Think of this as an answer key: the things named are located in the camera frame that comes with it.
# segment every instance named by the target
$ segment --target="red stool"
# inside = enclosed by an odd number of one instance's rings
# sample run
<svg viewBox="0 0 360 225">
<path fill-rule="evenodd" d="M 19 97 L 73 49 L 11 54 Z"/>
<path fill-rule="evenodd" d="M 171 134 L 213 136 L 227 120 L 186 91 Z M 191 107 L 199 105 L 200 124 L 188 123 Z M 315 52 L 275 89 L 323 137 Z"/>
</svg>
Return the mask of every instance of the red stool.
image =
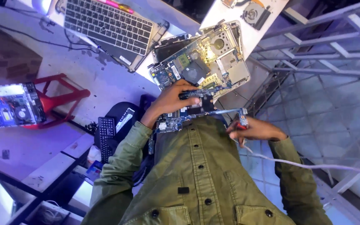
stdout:
<svg viewBox="0 0 360 225">
<path fill-rule="evenodd" d="M 76 106 L 78 105 L 78 103 L 80 102 L 80 100 L 82 100 L 83 98 L 87 98 L 88 96 L 91 95 L 91 92 L 87 89 L 85 90 L 79 90 L 77 88 L 75 88 L 74 86 L 70 85 L 68 82 L 64 81 L 63 78 L 66 77 L 65 74 L 61 73 L 58 75 L 54 75 L 54 76 L 48 76 L 48 77 L 44 77 L 44 78 L 39 78 L 39 79 L 35 79 L 33 80 L 34 84 L 41 84 L 41 83 L 46 83 L 44 86 L 44 89 L 42 90 L 43 92 L 40 92 L 37 90 L 37 94 L 38 97 L 41 100 L 41 104 L 44 108 L 44 112 L 46 114 L 46 116 L 50 116 L 52 109 L 60 106 L 60 105 L 64 105 L 73 101 L 76 101 L 74 103 L 74 105 L 72 106 L 72 108 L 69 110 L 67 116 L 63 119 L 59 119 L 59 118 L 55 118 L 55 120 L 48 122 L 48 123 L 40 123 L 37 125 L 30 125 L 30 126 L 24 126 L 25 128 L 28 129 L 46 129 L 46 128 L 50 128 L 52 126 L 56 126 L 59 124 L 62 124 L 64 122 L 67 122 L 68 120 L 73 120 L 74 116 L 72 116 L 73 110 L 76 108 Z M 65 95 L 60 95 L 60 96 L 55 96 L 55 97 L 48 97 L 46 95 L 47 93 L 47 88 L 50 85 L 51 81 L 53 80 L 57 80 L 60 84 L 62 84 L 63 86 L 65 86 L 66 88 L 72 90 L 72 93 L 69 94 L 65 94 Z"/>
</svg>

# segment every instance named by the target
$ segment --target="pink pen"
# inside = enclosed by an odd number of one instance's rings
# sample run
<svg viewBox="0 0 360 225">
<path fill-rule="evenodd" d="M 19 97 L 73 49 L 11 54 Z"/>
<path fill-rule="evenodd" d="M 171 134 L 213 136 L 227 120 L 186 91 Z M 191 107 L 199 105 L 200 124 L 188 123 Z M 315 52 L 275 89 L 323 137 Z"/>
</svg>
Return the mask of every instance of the pink pen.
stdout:
<svg viewBox="0 0 360 225">
<path fill-rule="evenodd" d="M 97 0 L 97 1 L 100 3 L 107 4 L 109 6 L 112 6 L 114 8 L 120 9 L 120 10 L 130 13 L 130 14 L 134 13 L 134 11 L 128 5 L 125 5 L 125 4 L 119 4 L 119 3 L 109 1 L 109 0 Z"/>
</svg>

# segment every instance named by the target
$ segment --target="laptop keyboard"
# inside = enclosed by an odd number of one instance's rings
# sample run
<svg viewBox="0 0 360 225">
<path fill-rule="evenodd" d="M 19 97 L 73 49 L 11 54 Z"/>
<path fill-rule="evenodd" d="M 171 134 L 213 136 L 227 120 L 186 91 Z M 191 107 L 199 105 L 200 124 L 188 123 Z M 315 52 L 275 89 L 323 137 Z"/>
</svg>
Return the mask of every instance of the laptop keyboard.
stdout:
<svg viewBox="0 0 360 225">
<path fill-rule="evenodd" d="M 145 55 L 153 23 L 92 0 L 67 0 L 65 28 Z"/>
</svg>

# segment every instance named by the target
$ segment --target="hand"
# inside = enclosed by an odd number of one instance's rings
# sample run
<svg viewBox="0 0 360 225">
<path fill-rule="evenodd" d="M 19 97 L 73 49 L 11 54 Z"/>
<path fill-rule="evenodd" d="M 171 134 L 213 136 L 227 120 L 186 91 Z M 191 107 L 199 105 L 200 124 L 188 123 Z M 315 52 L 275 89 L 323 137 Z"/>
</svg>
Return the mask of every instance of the hand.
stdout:
<svg viewBox="0 0 360 225">
<path fill-rule="evenodd" d="M 179 94 L 188 90 L 198 90 L 198 88 L 191 86 L 184 79 L 178 80 L 170 88 L 162 91 L 157 100 L 154 101 L 151 107 L 145 112 L 140 122 L 149 129 L 152 129 L 156 119 L 160 115 L 164 113 L 171 113 L 183 107 L 200 103 L 200 99 L 194 97 L 186 100 L 179 99 Z"/>
<path fill-rule="evenodd" d="M 239 120 L 234 121 L 227 128 L 227 132 L 231 139 L 238 139 L 240 146 L 243 145 L 244 137 L 249 140 L 269 140 L 269 141 L 283 141 L 287 139 L 287 135 L 277 126 L 254 119 L 247 116 L 248 126 L 247 130 L 237 130 L 237 123 Z"/>
</svg>

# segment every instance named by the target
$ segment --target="green shirt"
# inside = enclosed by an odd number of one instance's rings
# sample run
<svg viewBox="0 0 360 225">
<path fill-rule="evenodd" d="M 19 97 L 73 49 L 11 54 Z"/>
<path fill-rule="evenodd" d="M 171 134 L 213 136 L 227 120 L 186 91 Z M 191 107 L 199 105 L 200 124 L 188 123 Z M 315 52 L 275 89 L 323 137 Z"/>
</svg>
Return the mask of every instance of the green shirt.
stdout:
<svg viewBox="0 0 360 225">
<path fill-rule="evenodd" d="M 93 186 L 83 225 L 213 224 L 327 225 L 312 171 L 275 164 L 287 215 L 258 189 L 241 165 L 223 123 L 204 116 L 157 140 L 156 162 L 137 195 L 132 175 L 152 131 L 137 122 L 105 164 Z M 274 158 L 302 163 L 288 138 L 269 141 Z M 189 192 L 179 194 L 179 187 Z"/>
</svg>

